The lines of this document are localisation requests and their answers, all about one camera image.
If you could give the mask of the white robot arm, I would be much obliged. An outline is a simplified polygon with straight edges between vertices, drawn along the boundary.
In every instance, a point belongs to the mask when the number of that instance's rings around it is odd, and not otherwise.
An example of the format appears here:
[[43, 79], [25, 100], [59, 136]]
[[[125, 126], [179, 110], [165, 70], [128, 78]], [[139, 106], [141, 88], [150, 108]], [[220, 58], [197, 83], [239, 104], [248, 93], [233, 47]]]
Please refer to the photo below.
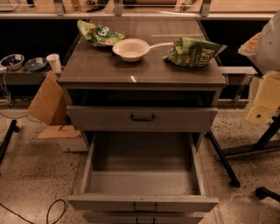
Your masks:
[[262, 73], [255, 98], [245, 119], [265, 123], [280, 107], [280, 10], [238, 53], [247, 56]]

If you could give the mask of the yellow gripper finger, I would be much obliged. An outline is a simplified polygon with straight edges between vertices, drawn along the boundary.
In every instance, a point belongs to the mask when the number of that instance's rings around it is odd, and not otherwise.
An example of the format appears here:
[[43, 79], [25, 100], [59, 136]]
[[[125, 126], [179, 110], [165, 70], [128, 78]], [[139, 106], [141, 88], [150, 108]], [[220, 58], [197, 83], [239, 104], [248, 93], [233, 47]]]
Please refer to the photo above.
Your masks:
[[280, 107], [280, 72], [268, 72], [260, 80], [255, 99], [245, 119], [254, 125], [264, 124]]

